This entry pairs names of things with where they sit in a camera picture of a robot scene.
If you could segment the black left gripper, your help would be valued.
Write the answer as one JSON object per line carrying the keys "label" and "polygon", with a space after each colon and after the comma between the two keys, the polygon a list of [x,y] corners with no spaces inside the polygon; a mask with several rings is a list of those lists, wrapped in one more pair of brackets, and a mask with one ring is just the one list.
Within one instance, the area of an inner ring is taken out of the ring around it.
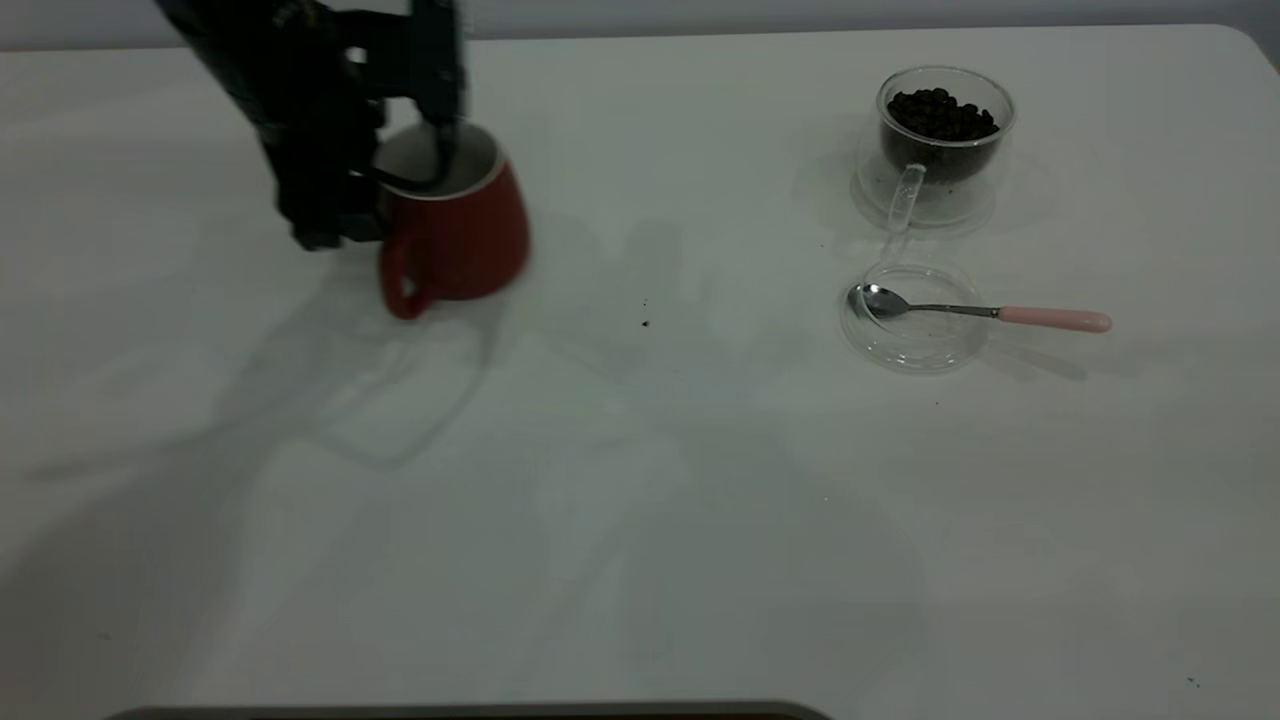
{"label": "black left gripper", "polygon": [[[465,76],[453,1],[411,1],[410,17],[323,1],[160,1],[160,13],[250,120],[276,183],[275,204],[305,251],[387,236],[379,183],[366,176],[384,97],[410,97],[449,174]],[[410,68],[401,65],[408,28]]]}

